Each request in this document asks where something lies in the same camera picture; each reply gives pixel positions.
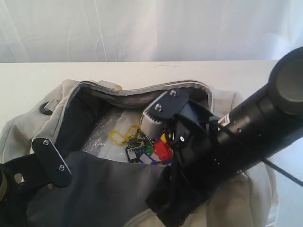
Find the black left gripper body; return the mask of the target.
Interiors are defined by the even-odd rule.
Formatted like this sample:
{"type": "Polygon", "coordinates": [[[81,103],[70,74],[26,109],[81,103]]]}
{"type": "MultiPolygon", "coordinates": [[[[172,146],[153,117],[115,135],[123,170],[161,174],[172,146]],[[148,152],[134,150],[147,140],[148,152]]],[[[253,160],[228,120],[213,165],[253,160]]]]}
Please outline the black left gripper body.
{"type": "Polygon", "coordinates": [[[29,227],[27,205],[46,185],[47,174],[34,154],[1,164],[0,225],[29,227]]]}

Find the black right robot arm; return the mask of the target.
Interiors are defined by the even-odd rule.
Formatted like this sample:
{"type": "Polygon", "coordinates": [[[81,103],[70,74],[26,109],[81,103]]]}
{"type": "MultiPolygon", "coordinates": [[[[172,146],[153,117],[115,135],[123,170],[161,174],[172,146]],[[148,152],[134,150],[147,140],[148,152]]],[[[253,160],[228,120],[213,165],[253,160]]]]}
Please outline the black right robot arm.
{"type": "Polygon", "coordinates": [[[165,226],[179,227],[222,183],[269,165],[270,156],[303,136],[303,50],[280,59],[268,83],[222,118],[174,89],[143,114],[151,121],[144,134],[158,137],[166,128],[173,150],[146,202],[165,226]]]}

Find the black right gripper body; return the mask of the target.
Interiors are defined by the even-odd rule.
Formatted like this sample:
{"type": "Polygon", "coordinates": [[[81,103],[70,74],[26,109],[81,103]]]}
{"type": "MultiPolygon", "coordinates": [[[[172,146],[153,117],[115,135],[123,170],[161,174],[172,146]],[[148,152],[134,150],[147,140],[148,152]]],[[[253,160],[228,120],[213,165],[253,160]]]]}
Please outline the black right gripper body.
{"type": "Polygon", "coordinates": [[[146,204],[166,227],[179,227],[220,185],[237,174],[219,144],[217,117],[209,111],[178,114],[165,125],[173,150],[146,204]]]}

